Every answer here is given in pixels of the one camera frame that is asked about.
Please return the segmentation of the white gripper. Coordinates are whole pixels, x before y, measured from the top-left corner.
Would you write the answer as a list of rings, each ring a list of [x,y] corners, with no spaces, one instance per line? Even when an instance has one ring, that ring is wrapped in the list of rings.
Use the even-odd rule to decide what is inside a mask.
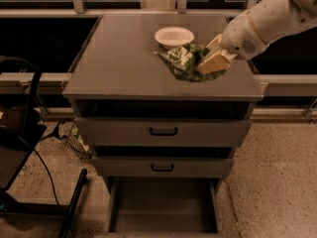
[[[223,34],[217,35],[207,46],[208,56],[196,67],[201,74],[227,69],[232,61],[251,60],[263,53],[268,44],[259,34],[250,11],[244,11],[233,19]]]

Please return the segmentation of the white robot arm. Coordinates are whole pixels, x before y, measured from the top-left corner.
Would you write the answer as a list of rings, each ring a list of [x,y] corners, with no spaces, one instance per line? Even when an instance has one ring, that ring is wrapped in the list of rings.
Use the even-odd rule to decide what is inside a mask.
[[[279,39],[316,26],[317,0],[262,0],[234,18],[208,45],[196,70],[227,69],[233,60],[250,60]]]

